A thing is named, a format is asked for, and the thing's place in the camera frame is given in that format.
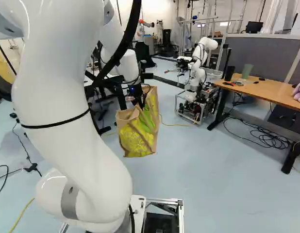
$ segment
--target silver band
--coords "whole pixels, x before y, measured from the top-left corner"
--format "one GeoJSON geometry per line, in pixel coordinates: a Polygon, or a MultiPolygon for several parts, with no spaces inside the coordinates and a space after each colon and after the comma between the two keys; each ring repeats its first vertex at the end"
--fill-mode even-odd
{"type": "Polygon", "coordinates": [[[76,202],[79,189],[67,182],[62,193],[61,208],[66,218],[78,220],[76,202]]]}

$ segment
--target yellow paper bag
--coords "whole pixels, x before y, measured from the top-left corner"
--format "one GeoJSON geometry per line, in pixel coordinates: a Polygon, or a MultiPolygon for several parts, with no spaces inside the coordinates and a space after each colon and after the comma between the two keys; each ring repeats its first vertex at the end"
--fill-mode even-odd
{"type": "Polygon", "coordinates": [[[145,107],[137,104],[133,109],[118,111],[117,131],[124,157],[143,157],[156,151],[160,125],[159,102],[156,86],[145,86],[145,107]]]}

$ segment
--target black cylinder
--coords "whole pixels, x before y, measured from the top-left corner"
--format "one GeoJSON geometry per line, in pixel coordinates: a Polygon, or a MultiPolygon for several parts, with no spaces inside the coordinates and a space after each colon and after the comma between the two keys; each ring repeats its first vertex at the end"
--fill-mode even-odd
{"type": "Polygon", "coordinates": [[[235,67],[234,67],[234,66],[229,66],[229,67],[227,68],[226,74],[225,74],[225,76],[224,76],[224,80],[225,80],[225,81],[231,81],[232,76],[233,76],[233,74],[234,74],[234,71],[235,71],[235,67]]]}

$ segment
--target yellow cable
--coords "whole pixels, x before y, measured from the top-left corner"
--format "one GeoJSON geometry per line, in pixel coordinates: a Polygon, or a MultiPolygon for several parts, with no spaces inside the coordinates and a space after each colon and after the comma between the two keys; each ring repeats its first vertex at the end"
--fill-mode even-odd
{"type": "Polygon", "coordinates": [[[298,172],[298,173],[300,173],[300,171],[299,170],[297,170],[294,166],[292,167],[294,170],[296,170],[296,172],[298,172]]]}
{"type": "Polygon", "coordinates": [[[181,124],[167,125],[167,124],[165,124],[165,123],[163,122],[163,117],[162,117],[162,115],[161,115],[160,113],[159,113],[159,115],[160,115],[160,117],[161,117],[161,123],[162,123],[163,125],[166,125],[166,126],[185,126],[185,127],[191,126],[191,125],[181,125],[181,124]]]}
{"type": "Polygon", "coordinates": [[[15,227],[18,225],[18,222],[19,222],[20,219],[23,217],[23,214],[24,214],[25,210],[26,210],[27,207],[30,205],[30,203],[32,203],[33,200],[34,200],[34,198],[31,199],[31,200],[27,203],[27,205],[26,205],[25,208],[23,209],[22,213],[20,213],[20,216],[18,217],[17,221],[14,223],[14,226],[10,229],[9,233],[11,233],[12,231],[14,231],[15,227]]]}
{"type": "Polygon", "coordinates": [[[295,145],[296,145],[297,143],[299,143],[299,142],[296,142],[296,143],[294,144],[294,146],[293,146],[293,148],[292,148],[292,151],[295,150],[295,145]]]}
{"type": "Polygon", "coordinates": [[[103,136],[104,136],[104,137],[108,137],[108,136],[111,136],[111,135],[114,135],[114,134],[116,134],[116,132],[113,132],[113,133],[106,133],[106,134],[104,134],[103,136]]]}

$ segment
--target black desk leg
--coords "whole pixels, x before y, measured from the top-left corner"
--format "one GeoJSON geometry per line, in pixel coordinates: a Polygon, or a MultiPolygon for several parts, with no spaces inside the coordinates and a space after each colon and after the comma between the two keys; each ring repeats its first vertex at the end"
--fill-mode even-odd
{"type": "Polygon", "coordinates": [[[290,151],[285,159],[282,167],[282,172],[289,174],[296,158],[300,155],[300,142],[291,145],[290,151]]]}
{"type": "Polygon", "coordinates": [[[229,114],[222,115],[224,106],[227,101],[228,94],[229,94],[229,90],[224,89],[224,88],[221,89],[221,100],[220,100],[219,107],[217,110],[216,118],[215,118],[214,122],[211,123],[207,127],[207,129],[209,131],[211,131],[214,127],[216,127],[219,123],[221,123],[229,115],[229,114]]]}

